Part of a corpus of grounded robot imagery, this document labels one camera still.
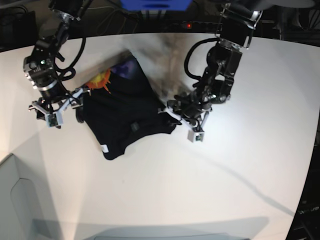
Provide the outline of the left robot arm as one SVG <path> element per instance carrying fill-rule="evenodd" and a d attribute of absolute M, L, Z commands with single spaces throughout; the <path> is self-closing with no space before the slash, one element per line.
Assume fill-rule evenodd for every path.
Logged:
<path fill-rule="evenodd" d="M 187 125 L 200 133 L 212 105 L 224 104 L 231 97 L 241 49 L 249 48 L 263 8 L 260 0 L 224 0 L 222 5 L 215 36 L 195 43 L 184 60 L 184 72 L 196 81 L 194 90 L 175 95 L 162 110 L 171 115 L 170 126 Z M 215 44 L 206 55 L 207 66 L 203 75 L 194 75 L 189 71 L 190 58 L 197 47 L 207 43 Z"/>

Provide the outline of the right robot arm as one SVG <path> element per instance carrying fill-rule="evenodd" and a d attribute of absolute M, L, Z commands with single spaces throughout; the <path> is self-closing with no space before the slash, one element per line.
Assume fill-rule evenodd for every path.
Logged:
<path fill-rule="evenodd" d="M 69 38 L 69 29 L 74 21 L 81 20 L 91 4 L 90 0 L 50 1 L 48 7 L 60 21 L 58 28 L 53 35 L 40 37 L 31 55 L 23 61 L 25 77 L 41 95 L 29 110 L 35 110 L 37 119 L 46 121 L 49 127 L 62 125 L 62 112 L 68 106 L 78 108 L 82 105 L 81 96 L 86 89 L 81 87 L 70 92 L 63 82 L 76 75 L 75 65 L 85 49 L 86 38 L 82 38 L 80 49 L 68 67 L 58 67 L 56 60 L 65 61 L 60 49 Z"/>

